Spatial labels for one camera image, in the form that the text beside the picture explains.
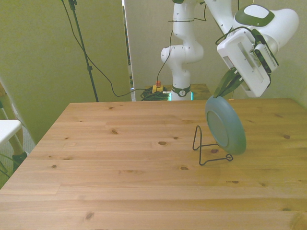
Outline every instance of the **beige wall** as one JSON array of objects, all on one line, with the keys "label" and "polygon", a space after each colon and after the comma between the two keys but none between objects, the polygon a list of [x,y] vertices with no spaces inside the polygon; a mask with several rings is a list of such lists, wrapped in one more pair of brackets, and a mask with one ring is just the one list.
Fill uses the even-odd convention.
[{"label": "beige wall", "polygon": [[[132,72],[136,88],[153,85],[162,65],[160,53],[169,44],[172,30],[174,4],[171,0],[126,0],[126,15]],[[246,6],[252,0],[241,0],[240,6]],[[307,3],[303,0],[255,0],[255,4],[266,6],[271,10],[282,8],[294,9],[300,17],[300,26],[293,39],[277,55],[280,67],[272,74],[272,84],[262,97],[290,97],[307,108],[307,72],[304,71],[307,59],[306,37]],[[233,0],[233,12],[237,1]],[[204,5],[196,7],[195,17],[202,18]],[[226,73],[227,67],[216,51],[215,41],[222,35],[210,12],[206,12],[207,22],[195,21],[195,35],[204,47],[205,57],[202,61],[185,67],[191,72],[191,83],[206,83],[214,92],[219,80]],[[172,39],[172,44],[182,42]],[[165,67],[160,80],[163,84],[172,83],[171,71]],[[247,97],[239,88],[235,98]]]},{"label": "beige wall", "polygon": [[[110,77],[117,94],[129,92],[121,0],[77,3],[89,57]],[[37,143],[69,103],[95,101],[83,51],[60,0],[2,0],[0,9],[0,80]],[[131,100],[130,95],[115,97],[96,69],[93,76],[101,102]]]}]

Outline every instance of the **gray plate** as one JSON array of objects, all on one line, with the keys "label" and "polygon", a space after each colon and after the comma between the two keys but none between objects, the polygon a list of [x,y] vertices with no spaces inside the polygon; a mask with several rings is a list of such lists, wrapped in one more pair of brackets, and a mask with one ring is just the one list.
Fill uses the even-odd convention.
[{"label": "gray plate", "polygon": [[216,143],[229,154],[242,154],[246,137],[233,107],[223,98],[211,96],[206,103],[206,118]]}]

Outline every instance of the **wooden tabletop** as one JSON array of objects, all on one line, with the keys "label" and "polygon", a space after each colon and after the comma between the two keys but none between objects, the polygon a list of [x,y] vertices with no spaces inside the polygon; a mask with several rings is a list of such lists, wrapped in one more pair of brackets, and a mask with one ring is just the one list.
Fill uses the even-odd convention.
[{"label": "wooden tabletop", "polygon": [[0,229],[306,230],[307,111],[229,101],[247,150],[199,166],[205,102],[70,104],[0,190]]}]

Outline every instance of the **black wire stand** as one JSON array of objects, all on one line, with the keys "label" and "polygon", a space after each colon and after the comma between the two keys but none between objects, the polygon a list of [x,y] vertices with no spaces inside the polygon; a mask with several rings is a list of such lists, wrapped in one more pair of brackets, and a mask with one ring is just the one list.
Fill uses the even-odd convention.
[{"label": "black wire stand", "polygon": [[[195,139],[196,139],[196,135],[197,135],[197,130],[199,129],[200,131],[200,145],[195,148]],[[234,158],[231,154],[227,154],[224,158],[218,158],[218,159],[213,159],[213,160],[207,160],[205,161],[205,163],[201,163],[201,148],[202,147],[205,147],[205,146],[213,146],[213,145],[218,145],[218,144],[209,144],[209,145],[202,145],[202,132],[201,132],[201,127],[200,126],[196,126],[196,129],[195,129],[195,135],[194,135],[194,140],[193,140],[193,150],[200,150],[200,161],[199,161],[199,164],[200,166],[203,166],[205,165],[206,163],[210,162],[210,161],[220,161],[220,160],[228,160],[228,161],[232,161]]]}]

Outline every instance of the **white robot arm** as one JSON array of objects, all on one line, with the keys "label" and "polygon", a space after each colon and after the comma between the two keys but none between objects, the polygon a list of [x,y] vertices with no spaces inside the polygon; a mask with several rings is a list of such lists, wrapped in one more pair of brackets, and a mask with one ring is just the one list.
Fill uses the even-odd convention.
[{"label": "white robot arm", "polygon": [[203,0],[184,0],[174,5],[174,35],[183,45],[164,48],[161,60],[170,67],[173,74],[172,100],[190,100],[190,72],[182,64],[198,62],[203,58],[203,48],[194,35],[194,10]]},{"label": "white robot arm", "polygon": [[[297,14],[290,9],[270,11],[250,5],[233,17],[231,0],[173,0],[174,34],[183,40],[183,45],[172,46],[167,61],[173,73],[172,100],[190,100],[190,75],[181,65],[202,59],[203,49],[196,42],[193,21],[194,8],[203,1],[227,35],[217,51],[230,68],[228,81],[236,87],[242,84],[249,97],[261,96],[271,82],[270,74],[278,67],[276,53],[298,28]],[[168,55],[169,47],[161,53],[163,62]]]}]

